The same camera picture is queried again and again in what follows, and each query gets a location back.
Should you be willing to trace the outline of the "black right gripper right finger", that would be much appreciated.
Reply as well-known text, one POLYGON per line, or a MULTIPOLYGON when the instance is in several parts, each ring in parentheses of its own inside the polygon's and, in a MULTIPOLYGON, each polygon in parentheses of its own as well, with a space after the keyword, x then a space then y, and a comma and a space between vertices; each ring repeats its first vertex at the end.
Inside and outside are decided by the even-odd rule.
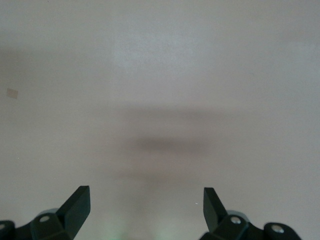
POLYGON ((254 226, 245 215, 227 211, 212 187, 203 190, 203 215, 208 227, 202 240, 300 240, 290 226, 268 222, 262 229, 254 226))

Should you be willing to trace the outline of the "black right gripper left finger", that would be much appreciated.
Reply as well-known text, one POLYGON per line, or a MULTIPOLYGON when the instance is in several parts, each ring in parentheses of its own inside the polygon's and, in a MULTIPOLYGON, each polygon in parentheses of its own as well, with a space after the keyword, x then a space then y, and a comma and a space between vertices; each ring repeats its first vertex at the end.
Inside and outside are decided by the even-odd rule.
POLYGON ((79 186, 60 208, 45 210, 29 223, 16 227, 11 220, 0 222, 2 240, 73 240, 91 211, 88 185, 79 186))

